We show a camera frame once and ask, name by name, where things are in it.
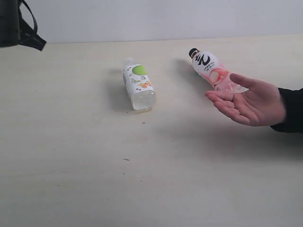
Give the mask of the person's open hand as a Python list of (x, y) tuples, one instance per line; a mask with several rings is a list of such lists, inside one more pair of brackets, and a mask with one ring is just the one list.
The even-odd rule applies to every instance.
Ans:
[(253, 127), (276, 125), (285, 120), (285, 104), (276, 86), (234, 73), (230, 79), (248, 90), (243, 93), (205, 93), (222, 114), (234, 122)]

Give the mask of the black sleeved forearm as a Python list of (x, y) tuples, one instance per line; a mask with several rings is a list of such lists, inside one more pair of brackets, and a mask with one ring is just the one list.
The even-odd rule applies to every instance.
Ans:
[(286, 109), (285, 119), (270, 126), (277, 132), (303, 133), (303, 89), (289, 90), (279, 88)]

